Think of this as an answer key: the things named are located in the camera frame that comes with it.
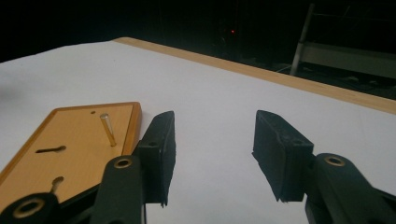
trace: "white tabletop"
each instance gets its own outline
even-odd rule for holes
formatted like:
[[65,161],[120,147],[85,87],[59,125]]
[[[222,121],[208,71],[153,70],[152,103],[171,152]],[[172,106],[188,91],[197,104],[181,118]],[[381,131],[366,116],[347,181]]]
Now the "white tabletop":
[[396,195],[396,116],[116,42],[0,63],[0,169],[57,107],[140,102],[142,131],[176,114],[177,164],[148,223],[307,223],[304,203],[278,203],[253,149],[256,111],[277,113]]

